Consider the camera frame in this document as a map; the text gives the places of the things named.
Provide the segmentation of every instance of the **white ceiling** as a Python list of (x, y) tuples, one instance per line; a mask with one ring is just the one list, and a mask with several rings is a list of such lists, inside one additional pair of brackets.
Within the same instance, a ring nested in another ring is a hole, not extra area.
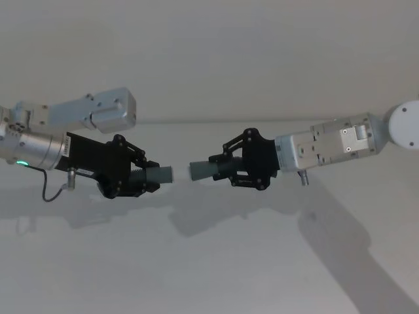
[(148, 122), (383, 113), (418, 97), (419, 1), (2, 1), (2, 105), (119, 86)]

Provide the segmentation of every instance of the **cylindrical motor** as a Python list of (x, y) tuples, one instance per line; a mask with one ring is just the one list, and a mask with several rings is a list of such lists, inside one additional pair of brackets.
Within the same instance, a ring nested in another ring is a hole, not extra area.
[(65, 148), (65, 134), (32, 133), (16, 131), (4, 120), (0, 123), (0, 158), (8, 163), (17, 161), (33, 167), (54, 169)]

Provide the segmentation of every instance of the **black cable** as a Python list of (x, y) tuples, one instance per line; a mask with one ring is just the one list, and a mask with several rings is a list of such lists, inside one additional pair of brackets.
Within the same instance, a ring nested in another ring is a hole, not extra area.
[(44, 186), (43, 186), (43, 189), (42, 189), (42, 199), (45, 202), (49, 203), (51, 201), (54, 201), (58, 196), (60, 196), (61, 192), (63, 192), (63, 188), (62, 187), (58, 190), (58, 192), (52, 198), (47, 199), (45, 197), (46, 184), (48, 182), (48, 175), (46, 174), (46, 171), (44, 169), (36, 168), (36, 167), (32, 167), (32, 166), (26, 166), (26, 167), (31, 168), (31, 169), (34, 169), (34, 170), (37, 170), (37, 171), (40, 171), (40, 172), (42, 172), (44, 174)]

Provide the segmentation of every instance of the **white wall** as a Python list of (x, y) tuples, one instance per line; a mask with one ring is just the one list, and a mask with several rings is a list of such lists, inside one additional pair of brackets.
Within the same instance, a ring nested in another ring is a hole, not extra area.
[[(188, 180), (190, 161), (248, 126), (273, 138), (309, 124), (138, 126), (124, 135), (176, 179), (138, 199), (103, 200), (79, 178), (44, 204), (42, 176), (4, 163), (2, 312), (419, 313), (418, 155), (388, 146), (311, 171), (307, 188), (296, 175), (265, 192)], [(48, 193), (64, 179), (50, 172)]]
[(419, 93), (417, 0), (2, 0), (1, 105), (127, 86), (142, 121), (382, 114)]

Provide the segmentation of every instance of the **green led light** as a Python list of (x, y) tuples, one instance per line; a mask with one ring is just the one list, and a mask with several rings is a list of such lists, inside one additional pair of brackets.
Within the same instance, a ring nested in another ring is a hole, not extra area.
[(23, 161), (23, 160), (18, 160), (16, 163), (17, 163), (18, 165), (22, 165), (22, 166), (28, 166), (28, 165), (29, 165), (27, 162), (25, 162), (25, 161)]

